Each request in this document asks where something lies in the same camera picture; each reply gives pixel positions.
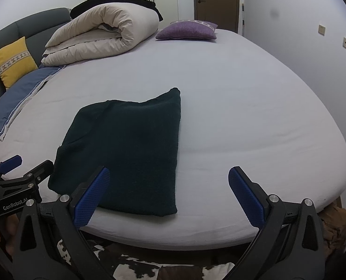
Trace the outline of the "person's left hand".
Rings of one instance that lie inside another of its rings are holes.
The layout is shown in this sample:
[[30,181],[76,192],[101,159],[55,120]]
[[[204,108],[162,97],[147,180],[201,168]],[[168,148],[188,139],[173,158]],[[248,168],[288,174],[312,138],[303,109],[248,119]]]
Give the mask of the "person's left hand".
[[18,231],[19,219],[16,214],[8,216],[6,219],[0,220],[0,242],[3,242],[5,249],[11,257],[14,255],[14,245],[16,234]]

